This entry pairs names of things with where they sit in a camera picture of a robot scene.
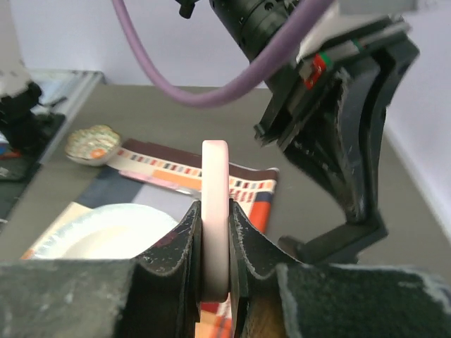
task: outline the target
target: small decorative bowl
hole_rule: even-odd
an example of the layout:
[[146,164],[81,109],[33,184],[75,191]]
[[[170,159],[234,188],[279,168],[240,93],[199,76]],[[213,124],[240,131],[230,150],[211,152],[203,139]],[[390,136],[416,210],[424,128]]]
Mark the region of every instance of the small decorative bowl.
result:
[[95,125],[72,133],[66,144],[67,157],[79,164],[104,165],[121,147],[121,136],[107,125]]

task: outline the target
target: table surface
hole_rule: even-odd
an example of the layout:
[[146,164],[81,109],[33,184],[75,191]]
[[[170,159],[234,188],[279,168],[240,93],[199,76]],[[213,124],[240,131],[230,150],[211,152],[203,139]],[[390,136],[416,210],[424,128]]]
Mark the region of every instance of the table surface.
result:
[[[194,88],[194,92],[207,89]],[[280,169],[268,237],[284,234],[310,240],[341,224],[340,209],[308,177],[293,168],[275,146],[260,148],[253,125],[270,93],[258,89],[223,108],[198,111],[181,107],[153,87],[98,86],[70,130],[107,124],[133,137],[200,154],[204,139],[224,139],[236,164]],[[19,258],[70,201],[90,184],[99,169],[78,166],[59,144],[37,175],[0,235],[0,259]],[[380,165],[380,206],[389,237],[361,254],[361,262],[417,265],[451,282],[451,246],[391,146],[384,141]]]

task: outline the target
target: colorful place mat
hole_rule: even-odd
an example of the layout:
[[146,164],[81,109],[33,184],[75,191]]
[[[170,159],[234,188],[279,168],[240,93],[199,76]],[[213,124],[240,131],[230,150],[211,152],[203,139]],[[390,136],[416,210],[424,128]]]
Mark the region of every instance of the colorful place mat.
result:
[[[201,166],[200,155],[129,139],[85,192],[68,205],[23,258],[32,258],[35,249],[66,223],[94,208],[108,204],[144,204],[164,211],[180,221],[193,202],[192,197],[129,180],[119,175],[119,170],[152,175],[183,187],[200,190]],[[276,188],[278,170],[252,170],[230,164],[229,173],[230,195],[240,203],[252,224],[264,232]],[[196,338],[230,337],[231,327],[228,301],[222,304],[202,304],[201,322],[196,326]]]

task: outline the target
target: purple cable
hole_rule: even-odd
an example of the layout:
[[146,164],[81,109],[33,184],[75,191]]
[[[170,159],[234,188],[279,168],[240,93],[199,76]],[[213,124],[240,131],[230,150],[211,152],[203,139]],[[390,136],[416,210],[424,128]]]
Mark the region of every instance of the purple cable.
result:
[[152,83],[180,104],[195,108],[211,108],[223,106],[246,95],[285,65],[334,0],[303,0],[246,70],[224,87],[203,94],[186,92],[164,78],[142,46],[124,1],[112,0],[112,2],[130,48]]

